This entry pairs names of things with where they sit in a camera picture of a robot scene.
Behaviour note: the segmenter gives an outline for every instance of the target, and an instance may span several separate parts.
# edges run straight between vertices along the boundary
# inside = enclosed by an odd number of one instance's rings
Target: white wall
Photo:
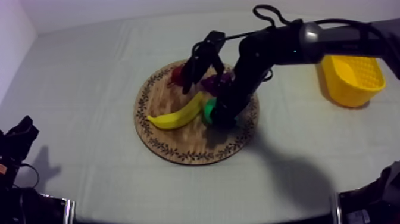
[[[37,36],[18,0],[0,1],[0,104]]]
[[[290,14],[383,20],[400,17],[400,0],[21,0],[39,33],[119,18],[248,10],[272,4]]]

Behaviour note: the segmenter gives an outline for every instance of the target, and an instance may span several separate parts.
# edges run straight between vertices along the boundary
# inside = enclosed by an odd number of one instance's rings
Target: wire
[[[292,23],[292,22],[290,22],[290,21],[287,21],[285,18],[283,18],[283,16],[282,16],[282,14],[280,13],[280,11],[279,11],[277,8],[273,7],[272,5],[256,5],[256,6],[253,8],[253,13],[254,13],[254,15],[255,15],[257,18],[261,19],[261,20],[267,20],[267,21],[269,21],[269,22],[271,23],[272,26],[275,26],[275,21],[274,21],[271,17],[269,17],[269,16],[262,15],[260,12],[258,12],[258,9],[269,10],[269,11],[275,13],[276,16],[278,16],[279,21],[280,21],[281,23],[283,23],[284,25],[290,25],[290,24]]]
[[[37,178],[36,178],[36,183],[35,183],[33,186],[29,187],[29,188],[35,188],[35,187],[39,184],[39,181],[40,181],[40,175],[39,175],[38,170],[36,170],[32,165],[27,164],[27,163],[22,163],[20,167],[29,167],[29,168],[31,168],[33,171],[35,171],[36,177],[37,177]]]

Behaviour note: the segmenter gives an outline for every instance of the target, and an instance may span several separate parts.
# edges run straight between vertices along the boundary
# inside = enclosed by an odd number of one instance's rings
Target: green ball
[[[207,123],[210,125],[213,124],[213,120],[211,119],[211,112],[214,109],[216,103],[217,103],[217,99],[212,98],[212,99],[208,100],[204,106],[203,115],[204,115],[204,118],[207,121]]]

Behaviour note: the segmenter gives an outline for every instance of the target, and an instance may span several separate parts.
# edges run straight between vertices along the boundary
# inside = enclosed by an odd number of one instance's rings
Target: robotic arm
[[[274,20],[261,15],[259,9],[276,13],[284,26],[276,27]],[[229,127],[235,123],[235,117],[247,106],[257,87],[271,78],[267,76],[274,65],[315,64],[326,54],[381,57],[400,79],[400,33],[395,33],[400,19],[377,23],[343,19],[304,23],[302,20],[285,20],[270,5],[257,5],[253,12],[258,18],[268,20],[271,26],[227,38],[224,33],[211,32],[203,42],[193,47],[192,56],[182,70],[185,94],[210,65],[220,77],[224,67],[218,53],[224,42],[246,36],[239,45],[235,79],[230,86],[224,87],[211,112],[212,122],[217,126]],[[331,29],[320,26],[331,23],[346,26]]]

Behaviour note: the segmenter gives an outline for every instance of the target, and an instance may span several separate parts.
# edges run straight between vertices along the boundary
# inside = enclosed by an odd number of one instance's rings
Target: red fruit
[[[177,86],[183,86],[184,85],[183,78],[180,75],[181,71],[182,71],[182,68],[183,68],[183,66],[178,66],[172,71],[171,81]]]

